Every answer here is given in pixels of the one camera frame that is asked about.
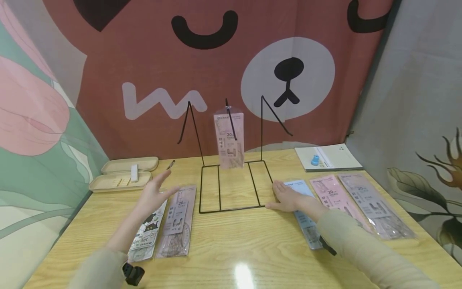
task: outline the beige sleeve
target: beige sleeve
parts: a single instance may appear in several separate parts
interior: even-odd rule
[[[360,269],[381,289],[437,289],[440,286],[383,242],[358,227],[356,220],[337,209],[317,224],[324,240]]]
[[[122,266],[128,256],[102,248],[94,252],[75,273],[69,289],[119,289],[125,284]]]

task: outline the bear nose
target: bear nose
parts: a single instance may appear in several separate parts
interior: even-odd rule
[[[296,57],[287,58],[276,65],[274,75],[279,80],[291,81],[302,73],[304,68],[303,61]]]

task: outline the white eraser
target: white eraser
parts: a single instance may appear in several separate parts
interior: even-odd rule
[[[132,165],[132,182],[138,182],[138,164]]]

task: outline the table surface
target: table surface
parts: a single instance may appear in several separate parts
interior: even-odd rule
[[[260,153],[246,154],[258,160]],[[306,173],[293,149],[264,152],[273,179],[309,179],[332,172]],[[153,175],[171,160],[161,160]],[[205,157],[206,165],[217,156]],[[201,159],[177,159],[165,187],[197,184],[191,243],[187,257],[142,263],[147,288],[376,288],[363,273],[326,250],[312,251],[293,213],[265,208],[199,214]],[[251,164],[262,204],[273,201],[264,164]],[[418,239],[385,242],[414,263],[442,288],[462,288],[462,268],[365,171]],[[217,168],[204,169],[202,211],[218,209]],[[257,204],[248,168],[220,171],[222,208]],[[26,284],[26,289],[65,288],[93,251],[104,246],[134,206],[140,191],[93,194]]]

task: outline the bear eye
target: bear eye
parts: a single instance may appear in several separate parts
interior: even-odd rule
[[[348,10],[346,17],[348,20],[348,26],[353,32],[356,33],[372,33],[377,32],[385,28],[387,24],[388,16],[390,11],[387,14],[380,16],[374,19],[362,19],[358,15],[359,1],[352,0],[348,5]]]
[[[182,16],[173,17],[171,24],[176,37],[185,45],[195,49],[214,49],[231,40],[237,29],[237,19],[236,12],[232,10],[225,12],[220,29],[210,35],[199,35],[192,32]]]
[[[131,0],[74,0],[83,19],[99,32],[119,14]]]

